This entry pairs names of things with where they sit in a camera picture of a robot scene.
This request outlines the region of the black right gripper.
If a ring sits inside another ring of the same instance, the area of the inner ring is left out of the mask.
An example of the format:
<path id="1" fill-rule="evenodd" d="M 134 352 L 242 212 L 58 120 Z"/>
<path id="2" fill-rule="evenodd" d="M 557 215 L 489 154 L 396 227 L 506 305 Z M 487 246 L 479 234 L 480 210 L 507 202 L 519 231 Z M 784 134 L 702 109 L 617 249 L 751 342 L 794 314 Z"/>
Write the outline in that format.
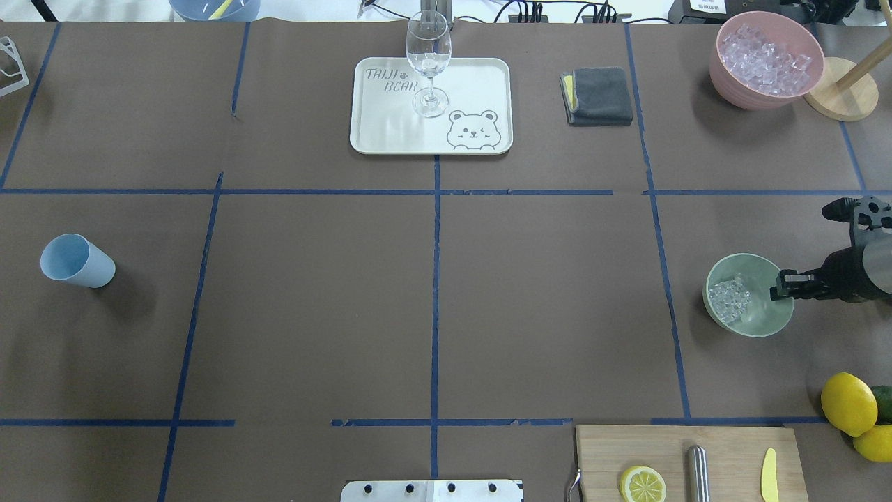
<path id="1" fill-rule="evenodd" d="M 845 248 L 828 255 L 818 270 L 780 270 L 778 286 L 769 289 L 770 299 L 838 299 L 850 304 L 870 301 L 872 283 L 863 269 L 863 253 L 864 248 Z M 809 287 L 819 287 L 818 292 Z"/>

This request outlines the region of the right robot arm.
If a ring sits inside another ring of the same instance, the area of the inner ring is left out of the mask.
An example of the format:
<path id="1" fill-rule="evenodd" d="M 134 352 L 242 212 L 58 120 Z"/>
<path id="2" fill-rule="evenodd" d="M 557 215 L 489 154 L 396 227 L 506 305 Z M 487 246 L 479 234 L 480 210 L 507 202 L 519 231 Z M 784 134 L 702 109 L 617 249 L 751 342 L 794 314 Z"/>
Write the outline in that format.
<path id="1" fill-rule="evenodd" d="M 781 270 L 770 299 L 841 300 L 859 304 L 891 294 L 890 238 L 853 244 L 825 258 L 811 271 Z"/>

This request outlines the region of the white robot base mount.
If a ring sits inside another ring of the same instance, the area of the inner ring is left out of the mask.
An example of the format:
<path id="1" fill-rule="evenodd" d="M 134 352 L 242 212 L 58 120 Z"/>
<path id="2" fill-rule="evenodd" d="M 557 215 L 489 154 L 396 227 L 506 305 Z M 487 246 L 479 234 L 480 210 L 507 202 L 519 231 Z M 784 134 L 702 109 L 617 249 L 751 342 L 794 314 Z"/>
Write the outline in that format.
<path id="1" fill-rule="evenodd" d="M 523 501 L 520 480 L 356 480 L 341 501 Z"/>

